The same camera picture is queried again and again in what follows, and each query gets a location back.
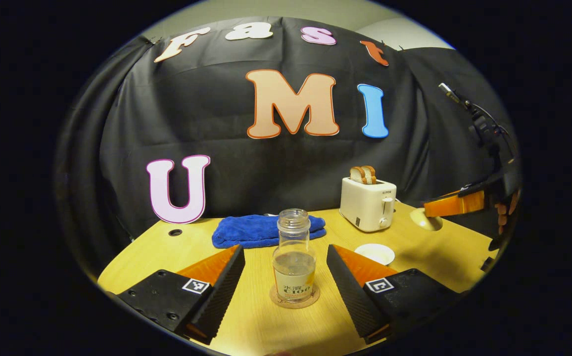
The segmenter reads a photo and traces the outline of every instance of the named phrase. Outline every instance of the white toaster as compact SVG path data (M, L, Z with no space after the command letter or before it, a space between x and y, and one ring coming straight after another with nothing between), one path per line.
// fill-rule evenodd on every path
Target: white toaster
M395 198L395 184L383 180L362 184L343 178L338 212L360 230L382 230L392 223Z

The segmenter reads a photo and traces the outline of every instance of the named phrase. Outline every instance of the small plate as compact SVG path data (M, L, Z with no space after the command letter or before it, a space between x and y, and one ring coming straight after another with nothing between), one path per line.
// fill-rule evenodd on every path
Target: small plate
M391 248L378 243L367 243L365 245L358 246L354 252L385 266L392 263L396 257Z

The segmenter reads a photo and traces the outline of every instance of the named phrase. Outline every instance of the water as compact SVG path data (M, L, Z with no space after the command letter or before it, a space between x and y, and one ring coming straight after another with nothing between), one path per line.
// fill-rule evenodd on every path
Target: water
M303 302L310 297L315 279L315 257L293 251L273 259L275 282L280 298L287 302Z

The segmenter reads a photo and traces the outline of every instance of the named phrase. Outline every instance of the blue towel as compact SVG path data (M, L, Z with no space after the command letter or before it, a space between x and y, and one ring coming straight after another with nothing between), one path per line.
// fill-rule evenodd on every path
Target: blue towel
M325 235L324 219L309 216L310 239ZM230 248L241 245L244 248L279 245L277 216L226 217L213 232L211 241L216 248Z

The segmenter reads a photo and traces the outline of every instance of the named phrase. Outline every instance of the wooden table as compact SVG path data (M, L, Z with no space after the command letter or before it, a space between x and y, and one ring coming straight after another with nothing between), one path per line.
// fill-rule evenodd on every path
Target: wooden table
M338 209L309 212L325 219L327 235L310 243L316 252L315 283L321 294L315 304L303 309L284 309L269 298L275 283L275 247L245 250L246 266L218 336L203 346L233 356L263 356L282 350L295 356L329 356L375 345L365 345L354 329L326 264L329 244L351 250L365 243L387 245L395 252L391 268L418 268L456 292L474 286L484 275L480 266L485 259L497 254L489 252L487 236L447 220L438 231L424 230L410 219L415 208L399 202L394 208L392 225L378 232L361 232ZM221 251L211 242L220 220L200 219L187 225L159 221L106 266L99 285L119 294L156 270L178 271ZM182 234L169 236L176 228Z

